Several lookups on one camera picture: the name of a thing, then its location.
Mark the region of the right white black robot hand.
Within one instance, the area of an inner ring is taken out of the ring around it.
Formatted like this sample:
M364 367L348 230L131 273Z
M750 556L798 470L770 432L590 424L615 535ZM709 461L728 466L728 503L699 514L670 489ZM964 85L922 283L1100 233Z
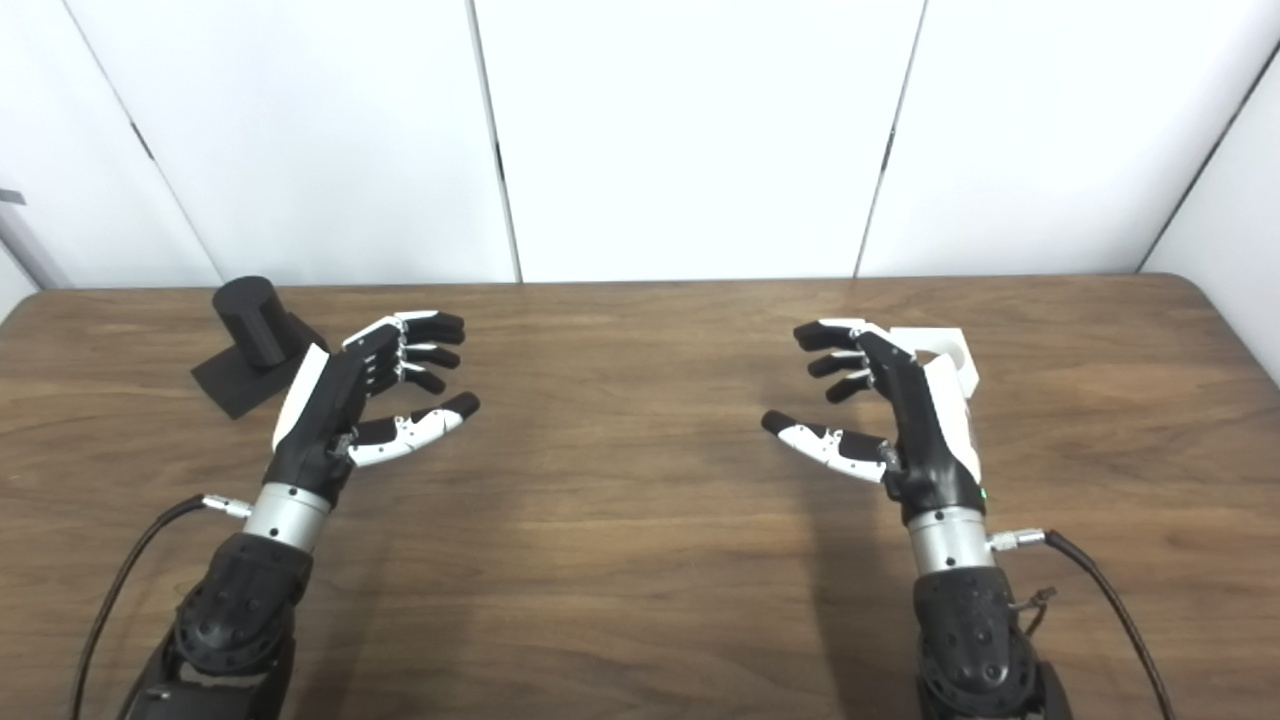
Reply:
M980 382L957 327L882 328L860 318L823 318L794 329L817 359L814 378L837 375L829 404L874 391L890 404L896 436L799 421L769 410L762 427L792 451L859 480L881 484L902 520L945 509L987 512L969 401Z

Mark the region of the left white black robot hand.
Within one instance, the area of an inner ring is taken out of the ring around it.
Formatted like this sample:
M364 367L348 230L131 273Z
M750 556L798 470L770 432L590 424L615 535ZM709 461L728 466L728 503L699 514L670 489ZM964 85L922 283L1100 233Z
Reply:
M294 375L271 438L262 482L305 491L337 506L352 471L404 457L458 429L479 409L471 392L404 415L366 419L370 398L408 383L443 395L436 369L456 369L465 319L438 310L393 313L329 352L311 346Z

